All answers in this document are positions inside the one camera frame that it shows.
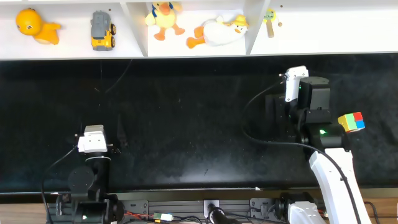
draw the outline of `yellow and gray toy truck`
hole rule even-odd
[[[91,44],[94,50],[104,51],[114,48],[116,26],[112,24],[111,17],[103,11],[93,13],[91,20]]]

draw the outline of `toy block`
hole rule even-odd
[[[365,128],[365,123],[360,112],[343,115],[338,118],[338,122],[344,127],[347,133]]]

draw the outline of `white duck plush toy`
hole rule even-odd
[[[243,15],[238,15],[236,19],[227,23],[219,16],[216,20],[210,19],[203,26],[195,29],[195,37],[187,39],[187,45],[190,49],[198,44],[208,44],[210,46],[222,46],[230,44],[235,40],[242,38],[248,31],[249,24]]]

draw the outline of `black wheel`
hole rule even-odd
[[[116,41],[114,41],[114,37],[111,38],[111,46],[112,47],[116,46]]]
[[[116,34],[116,26],[114,24],[111,24],[111,34],[112,35]]]

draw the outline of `black tabletop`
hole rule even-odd
[[[330,80],[335,119],[363,114],[366,129],[349,134],[359,185],[398,185],[396,54],[140,59],[105,93],[129,61],[0,63],[0,192],[38,192],[43,171],[72,148],[75,134],[103,124],[114,141],[118,116],[129,149],[112,157],[113,192],[316,187],[301,149],[253,144],[239,128],[247,101],[299,65]],[[270,91],[283,92],[283,85]],[[248,119],[260,128],[263,100]],[[46,190],[66,190],[82,164],[76,152],[68,156]]]

